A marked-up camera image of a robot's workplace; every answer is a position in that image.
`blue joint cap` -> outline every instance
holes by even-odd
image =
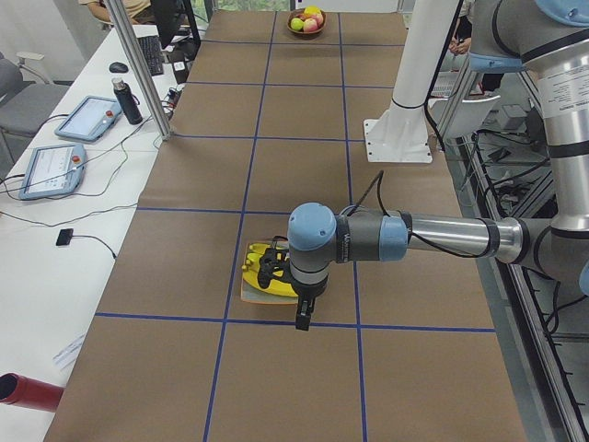
[[[586,28],[589,26],[589,2],[587,0],[536,0],[540,10],[559,23]]]
[[[335,215],[319,203],[299,205],[288,220],[288,243],[301,251],[317,250],[335,235]]]
[[[401,218],[383,216],[378,239],[380,261],[399,261],[407,252],[407,226]]]
[[[519,58],[494,57],[470,52],[468,59],[470,61],[470,69],[474,72],[506,74],[508,72],[525,71],[525,66]]]
[[[579,275],[579,287],[584,295],[589,297],[589,261],[581,270]]]

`white table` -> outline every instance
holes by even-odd
[[[138,36],[155,35],[156,27],[135,26],[135,32]],[[147,118],[150,112],[133,73],[109,72],[109,64],[115,61],[128,63],[116,32],[112,31],[53,114],[69,113],[87,95],[114,97],[110,79],[121,76],[141,101],[139,108]],[[164,75],[153,78],[161,98],[176,85],[168,64]],[[24,173],[32,148],[64,142],[53,134],[60,121],[43,126],[10,175]],[[121,116],[99,141],[86,145],[88,157],[96,157],[113,148],[135,127]],[[129,157],[101,196],[19,202],[3,193],[0,194],[0,210],[55,224],[93,211],[134,204],[154,164],[159,143],[156,125],[147,122],[138,134],[124,143]],[[88,163],[77,192],[104,190],[112,171],[124,158],[125,154],[118,146]],[[12,187],[19,187],[19,183],[13,181]],[[114,260],[107,248],[94,239],[74,238],[65,248],[57,248],[55,240],[61,228],[72,227],[75,235],[96,236],[118,252],[133,213],[134,208],[121,209],[61,227],[37,227],[0,215],[0,252],[3,257],[0,264],[0,375],[15,372],[60,386],[67,383],[73,364],[60,370],[52,358],[86,333]],[[42,441],[52,418],[53,413],[0,405],[0,440]]]

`keyboard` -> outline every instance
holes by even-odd
[[[137,40],[139,41],[139,47],[147,62],[151,76],[161,76],[164,74],[164,57],[162,56],[162,48],[159,45],[157,35],[139,37]]]

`apple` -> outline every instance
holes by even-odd
[[[313,14],[321,14],[321,9],[316,6],[307,6],[305,8],[305,14],[313,15]]]
[[[295,17],[291,20],[291,29],[292,30],[301,30],[305,23],[298,17]]]
[[[319,12],[318,14],[313,14],[311,18],[313,18],[317,22],[317,26],[319,26],[320,28],[321,26],[323,26],[323,14]]]
[[[314,32],[319,29],[319,25],[314,18],[308,18],[303,24],[303,32]]]

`black bottle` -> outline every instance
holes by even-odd
[[[144,117],[141,116],[129,85],[122,81],[122,78],[113,78],[112,85],[114,86],[114,95],[117,97],[129,124],[139,124]]]

